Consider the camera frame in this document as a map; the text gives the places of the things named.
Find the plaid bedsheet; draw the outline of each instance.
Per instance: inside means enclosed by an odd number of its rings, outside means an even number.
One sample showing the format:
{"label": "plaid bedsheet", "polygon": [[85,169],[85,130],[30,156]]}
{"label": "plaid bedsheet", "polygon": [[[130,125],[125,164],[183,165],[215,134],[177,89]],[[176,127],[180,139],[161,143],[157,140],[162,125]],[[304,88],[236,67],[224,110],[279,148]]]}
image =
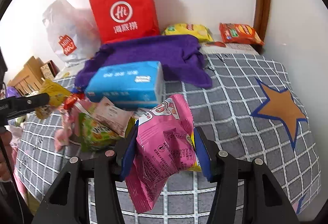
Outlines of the plaid bedsheet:
{"label": "plaid bedsheet", "polygon": [[[288,88],[295,103],[307,116],[293,92],[285,68],[263,56],[220,54],[206,55],[207,73],[213,80],[211,89],[200,89],[183,82],[166,82],[164,98],[181,93],[191,108],[195,126],[202,126],[206,136],[220,149],[233,156],[251,161],[262,158],[271,169],[288,199],[300,212],[318,194],[320,167],[316,145],[309,125],[300,122],[295,151],[280,121],[253,118],[250,113],[266,97],[255,78],[270,87]],[[70,89],[74,77],[57,80]],[[46,120],[35,114],[27,119],[16,168],[31,194],[41,201],[72,156],[92,158],[99,153],[83,153],[80,144],[71,138],[69,146],[55,152],[54,134],[61,127],[59,112]],[[118,196],[126,223],[206,223],[215,192],[201,173],[182,171],[171,176],[153,210],[137,215],[125,183],[117,183]],[[238,183],[236,221],[241,222],[244,182]],[[96,223],[93,179],[89,182],[90,222]]]}

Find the haidilao logo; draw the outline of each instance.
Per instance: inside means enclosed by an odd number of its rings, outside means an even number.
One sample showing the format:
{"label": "haidilao logo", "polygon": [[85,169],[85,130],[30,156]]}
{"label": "haidilao logo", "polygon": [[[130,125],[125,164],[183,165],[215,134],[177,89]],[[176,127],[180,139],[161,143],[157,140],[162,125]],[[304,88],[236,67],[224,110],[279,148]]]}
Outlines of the haidilao logo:
{"label": "haidilao logo", "polygon": [[110,8],[110,16],[118,23],[125,23],[132,17],[133,10],[129,3],[118,1]]}

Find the snack package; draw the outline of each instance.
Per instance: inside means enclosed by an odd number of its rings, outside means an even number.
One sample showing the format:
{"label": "snack package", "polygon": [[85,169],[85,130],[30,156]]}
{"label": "snack package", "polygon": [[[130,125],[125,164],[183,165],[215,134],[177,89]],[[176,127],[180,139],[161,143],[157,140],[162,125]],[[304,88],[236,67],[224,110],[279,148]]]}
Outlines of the snack package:
{"label": "snack package", "polygon": [[117,133],[85,113],[79,114],[79,122],[83,152],[107,148],[108,145],[115,145],[116,141],[121,139]]}
{"label": "snack package", "polygon": [[84,99],[77,99],[73,104],[70,116],[73,118],[73,131],[76,136],[80,136],[80,121],[79,121],[79,114],[85,113],[87,115],[91,115],[95,108],[97,107],[98,103],[91,102],[88,98]]}
{"label": "snack package", "polygon": [[191,143],[193,119],[181,94],[139,118],[137,152],[125,182],[138,214],[154,207],[169,176],[198,165]]}
{"label": "snack package", "polygon": [[213,39],[209,35],[207,28],[199,24],[185,24],[179,23],[168,26],[163,35],[178,35],[178,34],[190,34],[195,36],[199,42],[212,42]]}
{"label": "snack package", "polygon": [[64,109],[65,110],[71,109],[78,99],[84,99],[84,97],[85,97],[84,93],[72,93],[70,96],[68,96],[65,99]]}
{"label": "snack package", "polygon": [[256,31],[248,25],[220,23],[219,30],[224,43],[264,44]]}
{"label": "snack package", "polygon": [[91,116],[124,138],[132,113],[117,108],[104,96]]}
{"label": "snack package", "polygon": [[41,93],[47,93],[50,99],[49,104],[35,109],[36,116],[39,119],[46,119],[50,116],[50,114],[64,102],[64,99],[71,94],[70,91],[49,79],[46,79],[42,84],[39,90],[39,94]]}

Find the orange star pattern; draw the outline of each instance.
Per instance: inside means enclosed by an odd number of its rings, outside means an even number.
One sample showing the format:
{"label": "orange star pattern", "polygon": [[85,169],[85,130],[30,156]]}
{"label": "orange star pattern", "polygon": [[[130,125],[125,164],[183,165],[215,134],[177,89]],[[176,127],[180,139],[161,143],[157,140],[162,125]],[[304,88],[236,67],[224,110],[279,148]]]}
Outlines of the orange star pattern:
{"label": "orange star pattern", "polygon": [[266,118],[271,120],[280,120],[289,136],[291,146],[294,150],[297,138],[299,121],[306,121],[306,116],[295,104],[291,92],[288,89],[278,91],[270,88],[262,81],[256,79],[260,85],[266,100],[257,108],[251,116]]}

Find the green snack package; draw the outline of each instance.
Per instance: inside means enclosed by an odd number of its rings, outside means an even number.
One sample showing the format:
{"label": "green snack package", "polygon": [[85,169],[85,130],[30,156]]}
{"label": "green snack package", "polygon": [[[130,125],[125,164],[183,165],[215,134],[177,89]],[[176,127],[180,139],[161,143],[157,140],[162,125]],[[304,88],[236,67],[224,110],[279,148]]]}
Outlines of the green snack package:
{"label": "green snack package", "polygon": [[107,148],[108,145],[115,145],[116,141],[121,139],[117,133],[85,113],[79,114],[79,123],[83,152]]}

